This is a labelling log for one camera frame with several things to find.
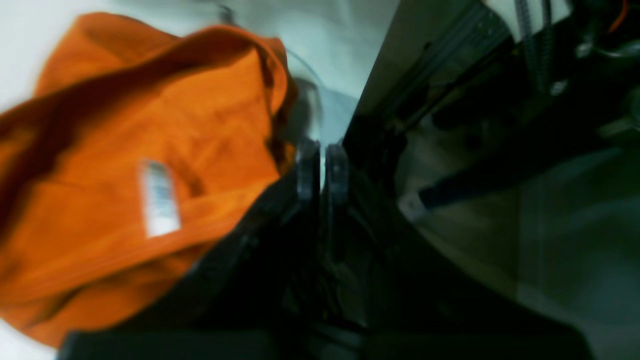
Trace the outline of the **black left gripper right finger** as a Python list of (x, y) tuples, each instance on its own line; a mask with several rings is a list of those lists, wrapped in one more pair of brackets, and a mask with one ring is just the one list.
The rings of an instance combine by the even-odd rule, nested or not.
[(357, 311), (364, 360), (592, 360), (585, 337), (477, 281), (429, 244), (396, 205), (325, 150), (323, 253), (352, 271), (339, 307)]

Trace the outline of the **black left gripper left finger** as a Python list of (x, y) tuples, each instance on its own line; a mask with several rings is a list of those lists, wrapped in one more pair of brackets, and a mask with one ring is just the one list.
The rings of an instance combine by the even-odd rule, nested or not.
[(302, 141), (293, 170), (167, 294), (121, 325), (72, 333), (58, 359), (281, 359), (282, 300), (318, 235), (320, 152)]

